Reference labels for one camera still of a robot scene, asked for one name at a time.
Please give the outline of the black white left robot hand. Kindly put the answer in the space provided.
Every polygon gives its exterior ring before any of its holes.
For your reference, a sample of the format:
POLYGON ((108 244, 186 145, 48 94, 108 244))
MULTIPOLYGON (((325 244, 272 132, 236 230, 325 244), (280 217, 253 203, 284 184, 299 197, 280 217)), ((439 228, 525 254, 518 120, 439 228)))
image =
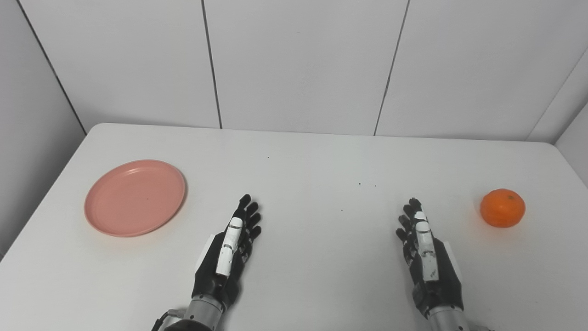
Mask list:
POLYGON ((258 203, 245 194, 225 230, 210 237, 195 273, 192 298, 211 297, 224 310, 237 301, 244 266, 262 233, 261 219, 258 203))

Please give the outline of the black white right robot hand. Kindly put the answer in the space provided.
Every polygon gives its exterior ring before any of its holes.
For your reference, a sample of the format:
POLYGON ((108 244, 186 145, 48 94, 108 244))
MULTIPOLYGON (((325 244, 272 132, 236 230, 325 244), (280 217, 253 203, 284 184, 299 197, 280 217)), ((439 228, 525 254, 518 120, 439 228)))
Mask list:
POLYGON ((464 310, 462 283, 445 243, 433 234, 422 203, 411 198, 398 221, 401 227, 396 235, 413 282, 417 310, 426 318, 438 307, 464 310))

